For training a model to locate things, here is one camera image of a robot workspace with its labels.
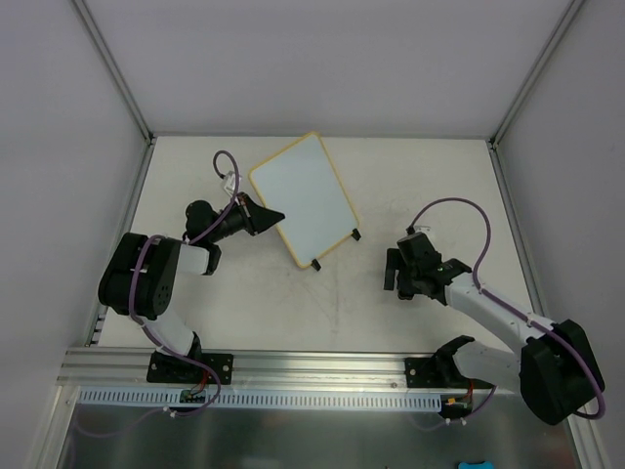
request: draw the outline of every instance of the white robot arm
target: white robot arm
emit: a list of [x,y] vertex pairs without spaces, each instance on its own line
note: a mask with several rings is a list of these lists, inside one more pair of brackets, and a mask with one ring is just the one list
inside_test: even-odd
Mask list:
[[439,349],[435,366],[447,360],[447,374],[452,366],[453,374],[521,394],[534,414],[552,425],[601,397],[604,380],[578,324],[572,320],[554,323],[486,290],[467,265],[457,259],[443,262],[426,234],[408,232],[397,242],[397,249],[387,251],[384,288],[397,289],[401,300],[420,294],[450,306],[510,348],[501,351],[462,336]]

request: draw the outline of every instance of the cable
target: cable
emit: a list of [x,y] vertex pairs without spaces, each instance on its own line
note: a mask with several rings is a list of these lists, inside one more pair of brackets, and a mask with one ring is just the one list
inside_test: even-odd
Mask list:
[[204,238],[206,235],[208,235],[209,233],[211,233],[213,230],[215,230],[215,228],[224,221],[224,219],[227,217],[227,215],[230,213],[231,209],[233,208],[234,204],[236,203],[236,195],[238,194],[238,178],[239,178],[239,172],[238,172],[238,165],[236,164],[236,161],[234,160],[234,156],[232,156],[229,151],[225,151],[224,149],[220,149],[218,152],[215,153],[215,156],[213,156],[213,168],[215,169],[215,172],[217,173],[217,175],[224,179],[225,176],[224,174],[222,174],[220,172],[220,170],[217,168],[217,158],[219,158],[220,155],[224,154],[225,156],[227,156],[230,160],[230,162],[232,163],[232,168],[234,169],[234,191],[232,192],[232,197],[230,198],[230,202],[229,204],[226,206],[226,208],[224,210],[222,210],[222,213],[219,214],[219,217],[217,217],[217,220],[215,220],[213,222],[213,224],[208,227],[206,230],[204,230],[202,233],[200,233],[198,236],[196,236],[195,238],[191,239],[188,244],[196,244],[198,241],[200,241],[202,238]]
[[486,252],[488,252],[488,248],[490,247],[490,241],[492,239],[492,229],[491,229],[491,226],[490,226],[490,220],[488,219],[488,215],[486,215],[486,212],[483,210],[483,208],[481,208],[475,202],[473,202],[473,201],[471,201],[471,200],[469,200],[467,198],[462,198],[462,197],[445,197],[445,198],[440,198],[438,200],[435,200],[434,202],[430,202],[428,205],[423,207],[421,209],[421,211],[419,213],[417,213],[417,216],[414,217],[414,220],[412,220],[412,223],[410,224],[410,226],[408,228],[414,227],[414,224],[417,222],[417,220],[419,220],[419,218],[421,218],[421,216],[427,210],[429,210],[431,207],[434,207],[435,205],[438,205],[438,204],[444,203],[444,202],[462,202],[462,203],[466,203],[466,204],[471,205],[472,207],[474,207],[480,213],[480,215],[483,218],[484,223],[486,225],[486,241],[484,243],[484,248],[481,250],[481,253],[479,254],[478,259],[476,260],[476,263],[475,263],[475,265],[473,267],[473,282],[476,285],[476,288],[478,289],[479,293],[483,294],[486,298],[490,299],[491,301],[493,301],[497,305],[501,306],[502,308],[505,308],[506,310],[508,310],[510,313],[512,313],[514,316],[516,316],[517,318],[519,318],[523,322],[527,322],[529,325],[531,325],[532,327],[536,328],[536,330],[539,330],[543,334],[547,335],[548,337],[550,337],[551,339],[556,341],[559,345],[561,345],[567,352],[570,353],[570,355],[575,359],[577,364],[579,364],[579,367],[582,369],[582,371],[586,375],[586,378],[590,382],[591,387],[593,388],[593,392],[595,393],[595,397],[597,398],[597,405],[598,405],[598,409],[597,409],[596,413],[590,413],[589,414],[589,413],[583,413],[583,412],[580,412],[579,410],[576,410],[576,411],[573,412],[573,415],[576,415],[576,416],[582,417],[582,418],[586,418],[586,419],[589,419],[589,420],[598,420],[598,419],[602,418],[605,415],[604,394],[602,393],[602,390],[601,390],[601,388],[599,386],[599,383],[597,382],[597,379],[593,375],[593,372],[591,371],[589,366],[586,364],[586,362],[584,362],[584,359],[579,355],[579,353],[575,349],[573,349],[573,347],[571,347],[568,344],[568,342],[566,342],[564,339],[562,339],[556,332],[554,332],[553,330],[548,329],[547,327],[543,326],[542,324],[540,324],[540,323],[538,323],[538,322],[536,322],[534,320],[530,320],[528,318],[527,314],[523,313],[522,311],[520,311],[517,308],[515,308],[514,306],[510,305],[506,301],[502,300],[501,298],[499,298],[494,293],[491,293],[486,288],[482,287],[481,283],[479,282],[479,277],[478,277],[479,266],[481,266],[481,262],[484,260],[484,257],[486,256]]
[[463,425],[466,425],[467,420],[475,417],[478,413],[480,413],[486,407],[486,405],[490,402],[492,397],[495,395],[496,390],[497,390],[497,386],[493,386],[492,388],[490,388],[490,392],[488,393],[488,396],[486,396],[486,398],[481,403],[479,403],[479,405],[466,417],[456,418],[453,420],[450,418],[445,418],[444,420],[441,420],[439,423],[437,423],[436,425],[433,425],[432,427],[422,427],[417,422],[415,422],[414,417],[412,415],[408,416],[408,421],[412,424],[413,427],[415,427],[417,430],[421,430],[422,432],[433,432],[435,430],[438,430],[441,427],[446,427],[446,426],[456,424],[456,423],[462,423]]

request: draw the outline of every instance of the metal frame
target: metal frame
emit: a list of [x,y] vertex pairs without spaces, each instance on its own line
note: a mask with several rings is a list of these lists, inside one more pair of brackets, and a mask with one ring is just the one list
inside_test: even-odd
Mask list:
[[538,79],[545,70],[545,67],[558,49],[558,46],[562,42],[564,36],[570,29],[570,26],[572,25],[575,18],[577,18],[577,14],[580,12],[581,8],[584,6],[585,3],[586,0],[571,0],[570,3],[566,6],[566,9],[556,23],[556,27],[554,27],[554,30],[549,35],[547,42],[538,53],[538,57],[534,61],[534,64],[531,66],[531,69],[525,76],[521,87],[517,91],[517,94],[510,104],[510,107],[506,111],[506,115],[504,115],[504,118],[497,127],[495,134],[492,136],[491,142],[495,149],[499,147],[501,140],[504,138],[506,132],[508,132],[508,129],[515,121],[517,115],[522,109],[523,104],[525,103],[525,100],[538,82]]
[[135,124],[137,124],[139,131],[144,136],[144,139],[146,139],[146,142],[151,143],[152,133],[147,126],[144,115],[139,109],[139,105],[137,104],[137,101],[135,101],[135,97],[130,91],[124,75],[119,69],[119,65],[117,65],[113,54],[110,52],[110,49],[108,49],[108,45],[104,40],[104,36],[102,35],[98,24],[94,20],[94,16],[92,15],[89,6],[87,5],[85,0],[70,0],[70,2],[78,18],[85,27],[87,34],[89,34],[89,38],[96,47],[98,55],[103,60],[104,66],[106,67],[108,74],[112,78],[113,83],[117,88],[117,91],[119,92],[119,95],[121,96],[124,104],[128,108],[130,115],[133,117]]

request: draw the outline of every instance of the enclosure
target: enclosure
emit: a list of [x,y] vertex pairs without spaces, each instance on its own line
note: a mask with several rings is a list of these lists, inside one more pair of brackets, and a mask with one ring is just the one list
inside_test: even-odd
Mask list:
[[[4,467],[625,460],[622,2],[10,3],[0,8]],[[220,149],[258,200],[248,171],[310,131],[362,239],[319,258],[319,272],[298,268],[276,230],[221,241],[219,270],[177,278],[172,298],[204,349],[233,355],[215,408],[77,435],[78,412],[108,432],[180,394],[146,382],[152,344],[98,301],[121,236],[180,237],[191,202],[223,206]],[[466,427],[423,431],[444,390],[408,389],[406,358],[463,334],[506,349],[468,316],[382,288],[387,248],[451,196],[488,214],[488,285],[582,324],[606,382],[603,419],[550,427],[501,391]],[[485,230],[471,207],[442,204],[423,223],[445,258],[473,266]]]

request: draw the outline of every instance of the black mounting bracket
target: black mounting bracket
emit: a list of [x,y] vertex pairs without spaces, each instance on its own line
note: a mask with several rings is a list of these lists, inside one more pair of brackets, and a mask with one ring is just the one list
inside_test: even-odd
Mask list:
[[[193,334],[193,342],[187,357],[209,366],[219,377],[222,386],[228,386],[232,381],[234,355],[203,353],[197,334]],[[164,384],[197,384],[202,380],[202,375],[202,368],[195,364],[183,362],[171,355],[154,352],[149,359],[146,381]],[[215,379],[209,374],[207,384],[214,383]]]

